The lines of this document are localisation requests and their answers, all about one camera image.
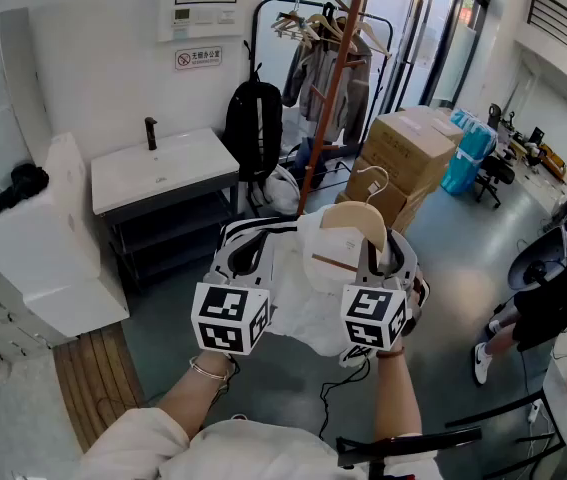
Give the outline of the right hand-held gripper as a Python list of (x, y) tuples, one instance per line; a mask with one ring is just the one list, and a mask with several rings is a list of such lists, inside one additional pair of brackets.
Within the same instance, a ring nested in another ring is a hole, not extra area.
[(389, 276), (379, 270), (376, 247), (364, 239), (355, 281), (343, 288), (341, 319), (347, 348), (340, 354), (340, 365), (344, 368), (390, 351), (399, 337), (414, 330), (429, 298), (430, 286), (409, 242), (390, 229), (387, 245)]

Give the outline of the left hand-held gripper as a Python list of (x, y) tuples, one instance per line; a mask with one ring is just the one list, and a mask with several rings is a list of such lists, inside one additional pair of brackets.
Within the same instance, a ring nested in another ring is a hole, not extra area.
[(248, 355), (271, 324), (274, 239), (259, 224), (228, 224), (196, 285), (191, 322), (204, 350)]

